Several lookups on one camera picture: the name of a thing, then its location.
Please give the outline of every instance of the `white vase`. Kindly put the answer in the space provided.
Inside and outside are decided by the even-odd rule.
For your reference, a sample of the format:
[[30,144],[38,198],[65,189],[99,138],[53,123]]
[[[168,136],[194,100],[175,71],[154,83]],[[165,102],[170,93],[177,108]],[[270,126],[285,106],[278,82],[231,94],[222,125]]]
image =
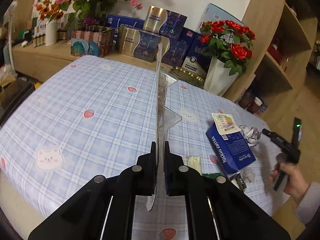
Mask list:
[[45,45],[51,46],[57,43],[57,21],[54,20],[45,25]]
[[239,76],[239,73],[229,76],[231,68],[224,68],[224,63],[218,59],[211,59],[207,78],[204,82],[204,89],[208,92],[222,96],[224,92]]

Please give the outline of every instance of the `hand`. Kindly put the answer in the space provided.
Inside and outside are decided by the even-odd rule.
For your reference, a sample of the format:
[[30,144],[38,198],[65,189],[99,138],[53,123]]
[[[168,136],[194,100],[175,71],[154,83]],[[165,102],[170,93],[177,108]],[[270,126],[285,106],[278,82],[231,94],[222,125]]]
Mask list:
[[[289,175],[289,180],[284,188],[284,192],[291,195],[295,203],[299,205],[310,184],[305,181],[299,167],[293,163],[280,163],[280,170]],[[274,179],[277,174],[278,171],[275,170],[273,174],[270,175],[270,179]]]

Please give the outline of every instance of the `product box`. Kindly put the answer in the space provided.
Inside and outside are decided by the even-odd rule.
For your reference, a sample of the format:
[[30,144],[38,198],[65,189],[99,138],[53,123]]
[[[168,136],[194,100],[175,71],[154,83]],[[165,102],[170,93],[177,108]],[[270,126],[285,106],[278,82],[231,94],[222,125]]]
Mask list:
[[115,41],[118,39],[119,27],[121,26],[134,27],[142,30],[143,25],[144,25],[144,20],[141,20],[141,19],[121,16],[121,15],[112,15],[112,14],[107,15],[107,27],[116,28],[115,35],[114,35]]
[[198,76],[205,79],[209,70],[211,56],[204,55],[204,49],[207,44],[200,42],[201,37],[202,36],[199,33],[196,33],[181,67],[187,69],[188,71],[194,72]]
[[203,22],[207,22],[207,21],[216,22],[216,21],[225,21],[225,20],[234,21],[235,23],[238,23],[241,26],[244,26],[244,24],[241,21],[239,21],[236,17],[234,17],[224,9],[221,9],[218,6],[212,3],[209,3],[207,7],[204,9],[204,12],[201,16],[201,19],[198,25],[198,29],[196,31],[200,32],[200,28]]
[[183,27],[182,32],[178,41],[185,43],[188,48],[191,46],[193,40],[195,39],[196,32],[188,28]]
[[173,67],[180,67],[188,51],[187,45],[163,36],[160,42],[163,46],[161,62]]
[[236,173],[256,161],[241,132],[220,135],[215,123],[213,123],[206,134],[220,165],[228,175]]
[[143,30],[177,41],[186,20],[187,17],[182,14],[150,6]]
[[160,39],[160,35],[121,26],[116,49],[119,53],[153,62]]

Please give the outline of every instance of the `blue box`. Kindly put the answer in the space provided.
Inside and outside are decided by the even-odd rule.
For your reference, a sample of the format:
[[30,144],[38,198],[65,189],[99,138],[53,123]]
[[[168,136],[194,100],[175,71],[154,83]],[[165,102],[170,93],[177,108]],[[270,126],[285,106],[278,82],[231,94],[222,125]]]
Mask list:
[[107,26],[110,28],[117,28],[115,35],[113,37],[113,40],[116,41],[118,39],[118,32],[120,26],[126,26],[126,27],[135,27],[137,29],[142,30],[142,27],[144,25],[144,20],[127,17],[127,16],[121,16],[121,15],[107,15]]
[[215,123],[213,123],[206,134],[220,165],[228,175],[236,173],[256,161],[247,141],[240,132],[220,135]]
[[188,28],[183,27],[182,32],[178,41],[185,43],[188,48],[191,46],[193,40],[195,39],[196,32]]
[[210,67],[212,57],[204,55],[204,49],[207,44],[200,42],[201,37],[202,36],[199,33],[196,33],[195,38],[181,67],[187,69],[188,71],[194,72],[198,76],[205,79]]

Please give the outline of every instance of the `white cylindrical vase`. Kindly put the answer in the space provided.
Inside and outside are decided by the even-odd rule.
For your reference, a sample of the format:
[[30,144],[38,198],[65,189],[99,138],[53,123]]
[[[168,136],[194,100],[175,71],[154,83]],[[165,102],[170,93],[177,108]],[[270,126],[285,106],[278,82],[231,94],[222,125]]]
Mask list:
[[54,20],[45,25],[45,45],[51,46],[57,43],[57,21]]

